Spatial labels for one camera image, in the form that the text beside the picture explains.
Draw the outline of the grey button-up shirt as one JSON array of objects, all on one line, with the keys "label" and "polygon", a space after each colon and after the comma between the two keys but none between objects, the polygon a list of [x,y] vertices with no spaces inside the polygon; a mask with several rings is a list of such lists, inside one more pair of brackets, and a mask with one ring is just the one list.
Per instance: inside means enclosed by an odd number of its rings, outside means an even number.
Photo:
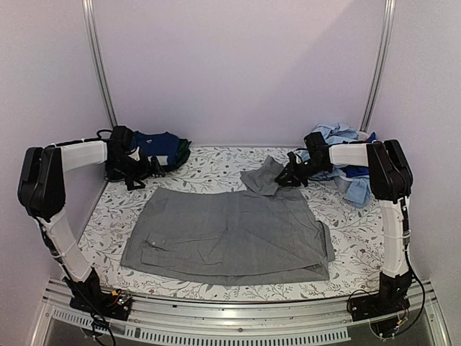
[{"label": "grey button-up shirt", "polygon": [[241,172],[244,189],[196,194],[158,188],[122,253],[123,267],[212,285],[325,281],[335,258],[327,226],[268,156]]}]

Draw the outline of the left robot arm white sleeves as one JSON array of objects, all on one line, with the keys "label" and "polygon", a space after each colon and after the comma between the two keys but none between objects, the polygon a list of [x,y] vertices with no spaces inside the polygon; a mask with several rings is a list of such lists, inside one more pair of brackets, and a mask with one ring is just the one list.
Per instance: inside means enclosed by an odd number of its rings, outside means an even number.
[{"label": "left robot arm white sleeves", "polygon": [[72,283],[87,283],[94,272],[78,247],[66,215],[65,173],[114,160],[125,154],[133,132],[125,126],[108,130],[110,136],[52,143],[26,150],[17,196],[39,226],[54,260]]}]

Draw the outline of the robot arm white sleeves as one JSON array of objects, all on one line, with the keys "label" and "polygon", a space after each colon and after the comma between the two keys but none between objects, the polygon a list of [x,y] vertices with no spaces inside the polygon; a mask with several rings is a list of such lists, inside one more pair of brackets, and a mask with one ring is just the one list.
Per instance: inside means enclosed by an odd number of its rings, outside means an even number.
[{"label": "robot arm white sleeves", "polygon": [[125,126],[108,130],[110,136],[52,143],[26,150],[17,196],[39,226],[54,260],[72,283],[87,283],[94,272],[78,247],[66,215],[65,173],[114,160],[125,154],[133,132]]},{"label": "robot arm white sleeves", "polygon": [[[304,142],[318,171],[332,167],[334,151],[321,134],[308,134]],[[411,273],[407,260],[411,236],[408,207],[413,175],[397,140],[373,141],[364,147],[371,191],[382,214],[385,254],[381,272],[395,278]]]}]

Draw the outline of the right robot arm white sleeves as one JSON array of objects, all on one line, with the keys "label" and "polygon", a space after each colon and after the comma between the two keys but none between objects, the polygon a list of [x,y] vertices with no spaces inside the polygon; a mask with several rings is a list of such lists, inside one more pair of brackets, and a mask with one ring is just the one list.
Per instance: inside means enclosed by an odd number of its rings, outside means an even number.
[{"label": "right robot arm white sleeves", "polygon": [[[304,142],[318,171],[332,167],[334,151],[321,134],[308,134]],[[411,273],[407,260],[411,236],[408,207],[413,175],[397,140],[373,141],[364,147],[371,191],[382,214],[385,254],[381,272],[395,278]]]}]

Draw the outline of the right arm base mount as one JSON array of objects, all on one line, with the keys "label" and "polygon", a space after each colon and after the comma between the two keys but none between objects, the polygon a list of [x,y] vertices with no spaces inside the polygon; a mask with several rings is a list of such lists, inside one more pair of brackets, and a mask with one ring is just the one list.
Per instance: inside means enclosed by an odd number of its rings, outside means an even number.
[{"label": "right arm base mount", "polygon": [[[411,283],[412,274],[409,271],[404,275],[397,275],[395,278],[381,272],[378,292],[370,294],[364,290],[356,290],[348,298],[346,310],[352,316],[353,321],[373,319],[405,311],[410,307],[406,295]],[[352,298],[359,291],[366,293],[366,295]],[[402,323],[401,319],[394,316],[371,323],[371,330],[378,337],[387,339],[397,334]]]}]

